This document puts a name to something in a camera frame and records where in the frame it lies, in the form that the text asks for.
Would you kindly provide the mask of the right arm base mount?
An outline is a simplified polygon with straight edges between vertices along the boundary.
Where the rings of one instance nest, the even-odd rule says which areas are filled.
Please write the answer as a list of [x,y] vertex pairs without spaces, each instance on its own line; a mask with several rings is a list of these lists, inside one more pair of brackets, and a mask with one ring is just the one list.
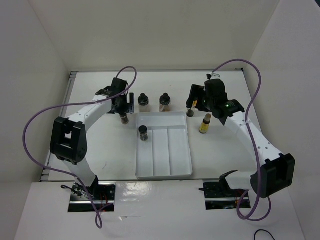
[[206,210],[233,210],[237,208],[240,197],[245,190],[236,189],[224,192],[218,181],[204,181],[198,189],[204,194]]

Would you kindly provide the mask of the black cap spice jar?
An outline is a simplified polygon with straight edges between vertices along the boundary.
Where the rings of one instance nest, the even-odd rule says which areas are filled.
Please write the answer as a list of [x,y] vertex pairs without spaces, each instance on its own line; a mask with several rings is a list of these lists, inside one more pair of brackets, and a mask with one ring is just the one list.
[[139,132],[141,141],[147,141],[148,140],[148,128],[145,125],[139,126],[138,132]]

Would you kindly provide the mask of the round stopper bottle white powder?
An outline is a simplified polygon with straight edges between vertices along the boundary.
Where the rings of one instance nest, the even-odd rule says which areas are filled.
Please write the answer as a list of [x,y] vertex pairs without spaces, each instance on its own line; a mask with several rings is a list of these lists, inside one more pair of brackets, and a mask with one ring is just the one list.
[[150,112],[151,108],[149,98],[145,93],[141,93],[138,97],[138,107],[140,113]]

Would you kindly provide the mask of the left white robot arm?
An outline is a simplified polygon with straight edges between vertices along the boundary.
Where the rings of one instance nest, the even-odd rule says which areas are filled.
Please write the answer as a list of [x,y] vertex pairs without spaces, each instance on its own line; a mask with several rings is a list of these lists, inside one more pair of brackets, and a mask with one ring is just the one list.
[[127,97],[128,86],[127,81],[115,77],[110,86],[95,94],[93,104],[69,117],[57,117],[53,123],[50,152],[75,175],[75,192],[88,200],[102,197],[104,187],[86,160],[87,131],[105,114],[118,114],[124,125],[129,122],[127,114],[134,113],[134,94]]

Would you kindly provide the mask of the yellow label cork top bottle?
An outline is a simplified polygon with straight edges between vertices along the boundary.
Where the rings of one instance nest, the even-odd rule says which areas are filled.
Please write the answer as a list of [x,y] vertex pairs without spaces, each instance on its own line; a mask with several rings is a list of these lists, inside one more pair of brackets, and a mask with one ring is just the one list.
[[202,120],[202,122],[200,124],[200,127],[199,127],[199,132],[201,134],[206,134],[208,132],[208,129],[209,129],[209,126],[210,126],[210,122],[211,122],[211,117],[212,117],[212,115],[210,113],[207,113],[204,116],[204,118],[203,118],[203,120]]

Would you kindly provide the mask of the dark spice jar black lid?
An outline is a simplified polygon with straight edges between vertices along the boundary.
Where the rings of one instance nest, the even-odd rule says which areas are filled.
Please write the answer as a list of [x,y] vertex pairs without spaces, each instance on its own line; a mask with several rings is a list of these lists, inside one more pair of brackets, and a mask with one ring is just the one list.
[[126,125],[129,123],[129,118],[127,114],[120,114],[119,116],[120,116],[121,123],[123,125]]

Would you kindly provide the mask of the round stopper bottle brown spice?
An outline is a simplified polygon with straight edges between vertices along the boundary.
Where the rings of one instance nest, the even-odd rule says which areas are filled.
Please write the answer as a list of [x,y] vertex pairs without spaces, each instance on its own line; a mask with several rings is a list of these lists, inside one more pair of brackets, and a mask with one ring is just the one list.
[[170,112],[171,111],[171,98],[168,93],[164,93],[159,98],[159,111]]

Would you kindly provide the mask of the white compartment organizer tray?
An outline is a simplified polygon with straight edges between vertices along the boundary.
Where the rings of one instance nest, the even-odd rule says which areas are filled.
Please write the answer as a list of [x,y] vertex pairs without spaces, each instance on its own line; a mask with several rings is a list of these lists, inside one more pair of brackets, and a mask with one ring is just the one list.
[[[139,126],[147,127],[142,141]],[[138,180],[184,180],[193,174],[187,116],[184,112],[143,112],[136,117]]]

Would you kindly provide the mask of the tall gold band grinder bottle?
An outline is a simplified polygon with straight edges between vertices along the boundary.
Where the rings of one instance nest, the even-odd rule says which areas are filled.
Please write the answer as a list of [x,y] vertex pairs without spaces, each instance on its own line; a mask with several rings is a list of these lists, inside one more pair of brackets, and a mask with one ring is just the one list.
[[187,109],[186,115],[187,115],[189,118],[192,118],[192,117],[194,116],[197,103],[198,103],[198,99],[196,98],[196,99],[192,102],[191,108],[188,108],[188,109]]

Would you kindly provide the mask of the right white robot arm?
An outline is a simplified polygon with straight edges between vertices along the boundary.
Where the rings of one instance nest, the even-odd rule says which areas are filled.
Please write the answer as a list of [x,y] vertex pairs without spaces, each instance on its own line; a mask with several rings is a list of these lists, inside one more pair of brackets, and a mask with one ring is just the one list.
[[229,99],[226,87],[219,78],[193,84],[186,101],[188,109],[195,107],[211,113],[223,126],[240,140],[257,165],[256,171],[231,170],[219,177],[219,191],[231,196],[237,189],[253,190],[265,199],[292,185],[295,158],[283,154],[274,147],[249,119],[244,107],[235,99]]

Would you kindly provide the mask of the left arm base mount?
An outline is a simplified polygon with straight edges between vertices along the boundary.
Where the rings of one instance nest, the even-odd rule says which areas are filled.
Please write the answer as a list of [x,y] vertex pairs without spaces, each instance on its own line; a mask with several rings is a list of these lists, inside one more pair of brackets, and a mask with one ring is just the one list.
[[[73,184],[72,187],[67,185],[60,186],[64,190],[70,190],[69,199],[69,213],[88,213],[94,212],[92,203],[89,200],[85,190]],[[116,184],[115,183],[103,183],[99,186],[97,192],[91,195],[95,207],[100,212],[114,212],[115,210],[115,195]]]

